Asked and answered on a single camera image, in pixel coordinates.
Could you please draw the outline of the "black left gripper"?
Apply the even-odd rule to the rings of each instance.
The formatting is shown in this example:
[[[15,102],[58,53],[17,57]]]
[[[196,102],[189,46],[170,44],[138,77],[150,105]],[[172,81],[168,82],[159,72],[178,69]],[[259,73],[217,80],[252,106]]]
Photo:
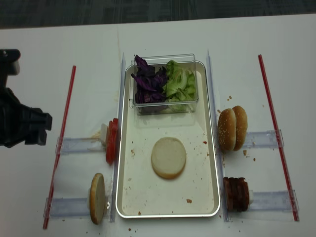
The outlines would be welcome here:
[[[52,116],[40,108],[28,107],[17,99],[8,87],[0,89],[0,144],[11,148],[21,142],[26,145],[46,145]]]

